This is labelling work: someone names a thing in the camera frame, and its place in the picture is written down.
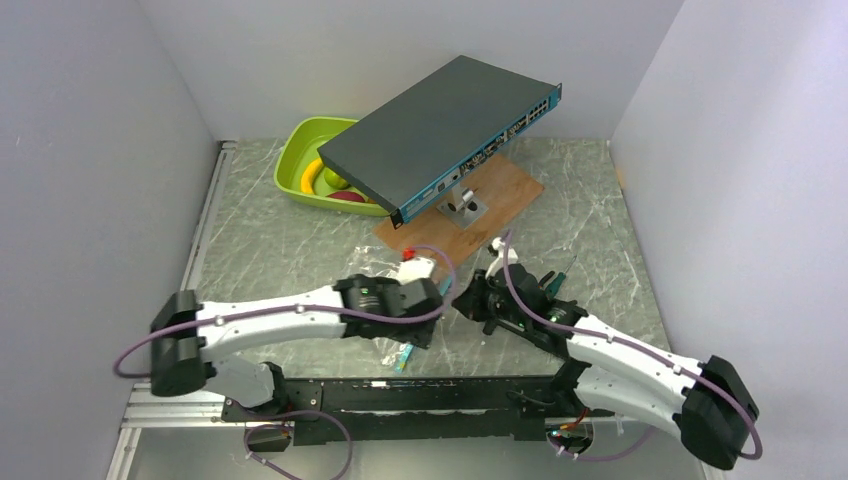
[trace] marble countertop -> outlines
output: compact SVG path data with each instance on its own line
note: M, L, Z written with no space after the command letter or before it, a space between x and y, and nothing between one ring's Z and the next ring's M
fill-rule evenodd
M381 220L301 205L274 183L283 140L239 142L226 178L198 290L208 301L291 295L353 273L386 274L399 254L372 230ZM511 224L513 246L541 277L577 260L559 297L579 304L624 333L662 349L668 340L605 142L518 138L504 151L545 191ZM457 270L462 289L491 257L480 249ZM561 360L503 329L451 310L431 347L416 349L402 374L399 345L387 339L298 340L246 350L273 361L287 377L471 376L553 374Z

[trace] metal stand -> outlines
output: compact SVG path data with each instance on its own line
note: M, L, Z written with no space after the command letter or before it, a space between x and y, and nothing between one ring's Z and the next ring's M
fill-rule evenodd
M445 200L437 208L463 230L482 217L489 209L486 204L474 196L474 192L470 188L463 187L461 182L457 182L450 189L445 195Z

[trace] black wire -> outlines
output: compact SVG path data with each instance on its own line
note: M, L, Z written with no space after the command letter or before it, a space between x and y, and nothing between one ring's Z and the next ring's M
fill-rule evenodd
M538 405L540 407L553 407L556 405L556 403L554 402L543 402L541 400L536 400L535 398L528 397L527 395L524 395L521 392L516 392L515 390L510 390L506 392L507 398L510 395L515 395L516 397L520 398L521 400L524 400L525 402L532 403L533 405Z

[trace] wall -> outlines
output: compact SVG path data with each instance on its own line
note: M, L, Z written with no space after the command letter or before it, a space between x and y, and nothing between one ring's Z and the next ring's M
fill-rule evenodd
M731 478L848 477L846 19L688 0L613 136L673 347L733 361L761 407L765 456Z
M0 13L0 477L103 478L217 147L135 2Z
M218 139L361 117L463 53L550 83L531 135L609 138L682 0L141 0Z

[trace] gray marble surface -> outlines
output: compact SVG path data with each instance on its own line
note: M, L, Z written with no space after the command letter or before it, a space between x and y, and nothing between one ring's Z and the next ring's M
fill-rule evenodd
M386 274L399 255L372 230L380 219L301 205L274 183L282 140L239 142L202 267L201 299L248 301L291 295L350 274ZM506 156L545 186L510 225L520 262L537 277L577 261L559 297L576 299L624 333L668 349L653 291L605 142L518 138ZM457 274L464 288L485 249ZM451 310L429 350L394 372L398 344L386 339L299 340L243 352L281 365L288 377L552 374L561 361L499 329Z

